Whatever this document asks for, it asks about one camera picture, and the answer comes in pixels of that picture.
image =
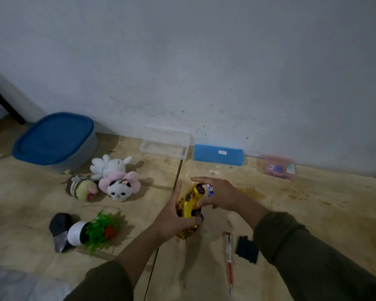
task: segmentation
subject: blue lid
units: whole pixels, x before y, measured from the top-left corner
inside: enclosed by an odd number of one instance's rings
[[[194,147],[194,161],[242,166],[244,163],[244,151],[196,144]]]
[[[54,113],[36,122],[14,144],[14,158],[36,165],[55,165],[73,155],[92,134],[93,121],[72,113]]]

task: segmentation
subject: red flower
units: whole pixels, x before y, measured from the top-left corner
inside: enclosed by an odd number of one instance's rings
[[[115,237],[116,234],[117,232],[115,231],[115,229],[111,227],[111,225],[107,225],[107,227],[105,228],[105,237],[111,240]]]

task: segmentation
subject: yellow toy car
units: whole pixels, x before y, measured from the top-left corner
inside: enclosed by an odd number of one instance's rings
[[[204,194],[205,189],[203,188],[203,186],[201,184],[194,184],[175,206],[177,215],[179,217],[185,218],[191,216],[200,216],[203,220],[201,208],[197,208],[196,203],[202,198]],[[190,237],[198,227],[199,225],[195,225],[194,227],[184,229],[183,231],[177,233],[177,237],[186,239]]]

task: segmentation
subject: white wall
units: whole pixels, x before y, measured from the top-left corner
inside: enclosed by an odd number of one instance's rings
[[[0,74],[28,120],[376,175],[376,0],[0,0]]]

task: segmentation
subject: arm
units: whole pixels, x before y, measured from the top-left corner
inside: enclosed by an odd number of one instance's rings
[[[170,200],[151,226],[135,238],[114,259],[91,269],[85,279],[65,298],[65,301],[133,300],[133,289],[152,253],[185,228],[198,225],[200,217],[178,217],[181,182],[178,182]]]
[[[228,181],[193,177],[211,184],[213,205],[238,213],[254,229],[253,240],[276,266],[292,298],[299,300],[376,300],[376,277],[311,235],[290,214],[271,212],[237,191]]]

